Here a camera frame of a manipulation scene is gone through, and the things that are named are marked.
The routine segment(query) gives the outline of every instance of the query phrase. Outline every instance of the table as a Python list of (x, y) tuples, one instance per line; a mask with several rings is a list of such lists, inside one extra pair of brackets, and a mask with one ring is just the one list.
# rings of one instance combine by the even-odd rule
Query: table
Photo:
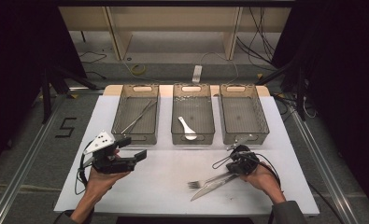
[[(75, 195), (74, 186), (80, 155), (86, 145), (102, 130), (110, 131), (120, 97), (120, 86), (106, 88), (100, 96), (88, 128), (79, 146), (78, 154), (64, 183), (55, 212), (73, 209), (81, 195)], [(116, 185), (96, 205), (95, 212), (119, 216), (170, 216), (170, 217), (251, 217), (271, 212), (269, 198), (250, 184), (236, 179), (219, 189), (191, 202), (197, 192), (188, 189), (187, 182), (206, 179), (225, 172), (211, 165), (228, 156), (222, 143), (220, 114), (217, 97), (212, 97), (215, 135), (210, 146), (174, 146), (170, 133), (173, 86), (161, 85), (161, 104), (158, 142), (147, 147), (148, 157), (137, 164), (135, 170)], [(218, 87), (212, 86), (212, 92)], [(263, 154), (276, 167), (282, 189), (288, 200), (298, 202), (306, 216), (319, 213), (314, 198), (306, 184), (304, 174), (293, 151), (275, 101), (261, 96), (263, 111), (270, 129), (261, 146), (250, 146)], [(121, 149), (123, 157), (133, 156), (144, 149), (128, 146)]]

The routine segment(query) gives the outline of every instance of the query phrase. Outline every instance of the transparent bin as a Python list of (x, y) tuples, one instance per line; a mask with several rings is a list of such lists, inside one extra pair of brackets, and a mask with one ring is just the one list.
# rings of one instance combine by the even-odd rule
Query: transparent bin
[(159, 85), (124, 85), (111, 131), (115, 139), (131, 137), (133, 145), (155, 145), (159, 103)]
[[(179, 117), (196, 132), (188, 136)], [(175, 84), (173, 87), (172, 138), (174, 145), (211, 145), (214, 119), (208, 84)]]
[(269, 128), (255, 85), (220, 85), (219, 107), (225, 145), (244, 138), (245, 145), (263, 143)]

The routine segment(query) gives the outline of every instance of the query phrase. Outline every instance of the plastic spoon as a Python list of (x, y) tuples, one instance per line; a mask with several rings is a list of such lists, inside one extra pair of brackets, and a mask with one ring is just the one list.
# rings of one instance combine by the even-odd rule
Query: plastic spoon
[(178, 117), (178, 120), (181, 121), (181, 124), (184, 127), (185, 138), (187, 138), (187, 140), (194, 140), (194, 139), (196, 139), (196, 132), (194, 132), (193, 129), (191, 129), (190, 127), (188, 127), (188, 125), (185, 122), (184, 118), (183, 117)]

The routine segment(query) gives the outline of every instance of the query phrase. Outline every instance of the fork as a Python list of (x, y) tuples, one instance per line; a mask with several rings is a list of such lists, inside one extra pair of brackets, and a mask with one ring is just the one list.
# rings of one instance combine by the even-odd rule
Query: fork
[(188, 182), (188, 187), (190, 189), (201, 189), (205, 184), (207, 184), (208, 182), (210, 181), (213, 181), (213, 180), (216, 180), (216, 179), (220, 179), (220, 178), (223, 178), (227, 175), (231, 175), (230, 172), (227, 172), (227, 173), (224, 173), (224, 174), (221, 174), (221, 175), (216, 175), (216, 176), (213, 176), (207, 180), (198, 180), (198, 181), (192, 181), (192, 182)]

